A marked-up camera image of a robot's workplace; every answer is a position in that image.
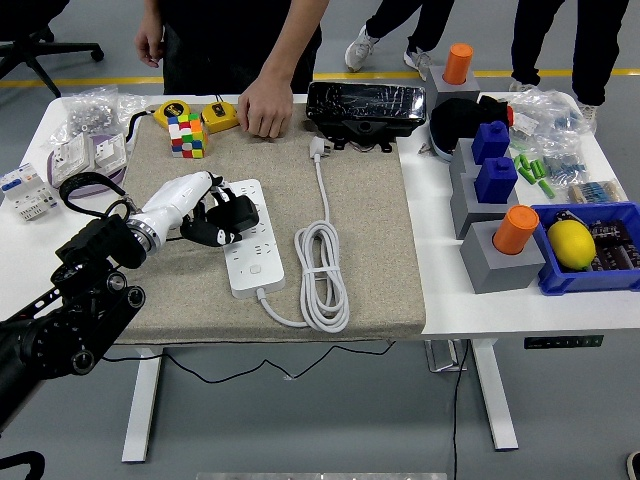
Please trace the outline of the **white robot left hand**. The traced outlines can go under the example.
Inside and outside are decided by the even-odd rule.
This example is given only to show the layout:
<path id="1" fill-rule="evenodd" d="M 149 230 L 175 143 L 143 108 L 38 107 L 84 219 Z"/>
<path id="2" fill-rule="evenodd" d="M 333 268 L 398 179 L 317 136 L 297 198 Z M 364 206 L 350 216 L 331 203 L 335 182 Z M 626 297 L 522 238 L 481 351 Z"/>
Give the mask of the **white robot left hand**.
<path id="1" fill-rule="evenodd" d="M 233 190 L 222 176 L 208 171 L 167 181 L 138 213 L 127 220 L 127 225 L 151 255 L 165 245 L 169 231 L 176 228 L 180 228 L 183 238 L 205 246 L 220 247 L 241 241 L 239 233 L 205 219 L 189 217 L 208 193 L 221 194 L 221 204 L 231 199 Z"/>

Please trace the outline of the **person's left hand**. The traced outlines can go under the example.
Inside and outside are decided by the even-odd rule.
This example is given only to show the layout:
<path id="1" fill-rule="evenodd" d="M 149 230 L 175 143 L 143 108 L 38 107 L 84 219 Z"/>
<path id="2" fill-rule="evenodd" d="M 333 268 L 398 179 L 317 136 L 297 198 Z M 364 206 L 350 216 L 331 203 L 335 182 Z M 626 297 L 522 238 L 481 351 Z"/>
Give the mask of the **person's left hand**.
<path id="1" fill-rule="evenodd" d="M 240 95 L 237 115 L 242 129 L 263 139 L 286 134 L 293 111 L 291 79 L 260 74 Z"/>

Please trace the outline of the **person's right hand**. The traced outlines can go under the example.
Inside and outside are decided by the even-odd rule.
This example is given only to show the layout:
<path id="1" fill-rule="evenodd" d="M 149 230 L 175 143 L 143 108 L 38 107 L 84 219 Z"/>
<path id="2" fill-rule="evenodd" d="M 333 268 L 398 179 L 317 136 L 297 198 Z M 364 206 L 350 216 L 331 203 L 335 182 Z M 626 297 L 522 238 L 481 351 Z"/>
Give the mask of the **person's right hand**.
<path id="1" fill-rule="evenodd" d="M 141 22 L 134 39 L 138 59 L 148 67 L 158 68 L 164 57 L 164 29 L 161 24 Z"/>

